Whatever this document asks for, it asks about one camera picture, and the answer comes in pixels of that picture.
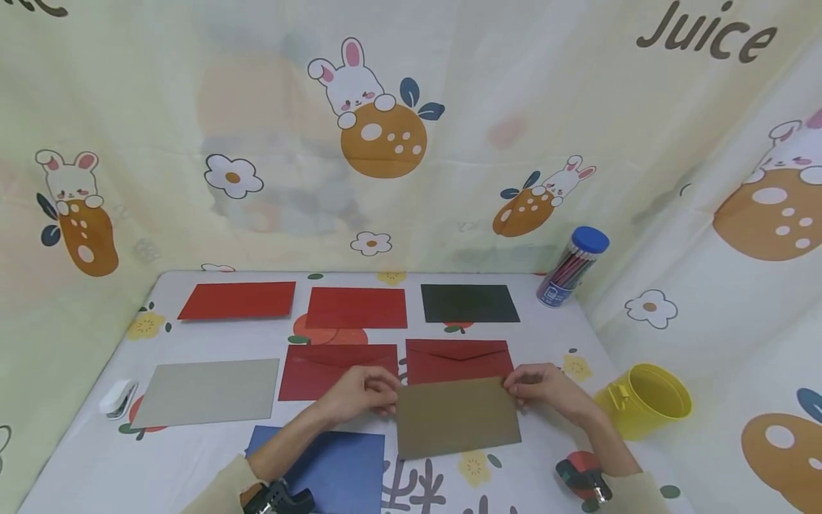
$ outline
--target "paper punch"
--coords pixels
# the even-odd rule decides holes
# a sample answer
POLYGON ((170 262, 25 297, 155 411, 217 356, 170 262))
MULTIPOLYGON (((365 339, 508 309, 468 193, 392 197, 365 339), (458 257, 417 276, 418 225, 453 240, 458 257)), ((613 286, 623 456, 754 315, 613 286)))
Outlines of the paper punch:
POLYGON ((285 480, 277 480, 270 487, 263 485, 242 511, 245 514, 311 514, 314 496, 310 489, 291 496, 285 480))
POLYGON ((137 380, 120 380, 115 383, 99 403, 99 411, 108 419, 120 419, 134 399, 137 380))
POLYGON ((613 498, 611 489, 603 479, 603 471, 599 468, 578 470, 570 459, 565 459, 556 465, 556 472, 569 489, 593 493, 599 503, 609 502, 613 498))

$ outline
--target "sleeve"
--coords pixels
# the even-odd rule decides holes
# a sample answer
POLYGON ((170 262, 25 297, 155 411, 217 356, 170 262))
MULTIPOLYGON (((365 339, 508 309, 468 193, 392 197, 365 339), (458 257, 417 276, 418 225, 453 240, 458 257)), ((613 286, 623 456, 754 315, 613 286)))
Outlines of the sleeve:
POLYGON ((671 514, 651 474, 603 478, 613 498, 601 506, 602 514, 671 514))
POLYGON ((238 455, 181 514, 242 514, 240 494, 260 482, 248 461, 238 455))

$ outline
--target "yellow bucket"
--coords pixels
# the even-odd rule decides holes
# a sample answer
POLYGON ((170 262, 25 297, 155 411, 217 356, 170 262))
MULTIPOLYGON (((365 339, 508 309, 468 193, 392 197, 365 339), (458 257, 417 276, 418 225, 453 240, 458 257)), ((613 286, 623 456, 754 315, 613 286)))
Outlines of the yellow bucket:
POLYGON ((622 437, 644 438, 690 414, 690 393, 678 378, 653 364, 637 364, 593 396, 622 437))

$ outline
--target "pencil holder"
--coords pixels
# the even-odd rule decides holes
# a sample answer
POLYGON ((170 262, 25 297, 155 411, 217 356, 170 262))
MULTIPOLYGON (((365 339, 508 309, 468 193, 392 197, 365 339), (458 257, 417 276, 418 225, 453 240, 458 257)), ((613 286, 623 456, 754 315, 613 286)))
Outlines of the pencil holder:
POLYGON ((581 226, 574 230, 570 242, 556 266, 537 288, 537 298, 551 308, 562 305, 582 280, 582 276, 602 255, 611 241, 593 227, 581 226))

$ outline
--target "red envelope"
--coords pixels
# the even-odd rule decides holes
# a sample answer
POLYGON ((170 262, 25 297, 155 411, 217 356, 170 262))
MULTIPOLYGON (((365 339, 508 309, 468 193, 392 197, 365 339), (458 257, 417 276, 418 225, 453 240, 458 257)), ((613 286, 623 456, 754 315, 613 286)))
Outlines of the red envelope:
POLYGON ((280 401, 319 400, 352 366, 382 366, 399 376, 396 345, 289 346, 280 401))
POLYGON ((295 282, 197 284, 177 319, 280 317, 291 313, 295 282))
POLYGON ((408 328, 405 289, 315 287, 306 328, 408 328))
POLYGON ((507 377, 514 371, 503 340, 408 339, 409 385, 507 377))

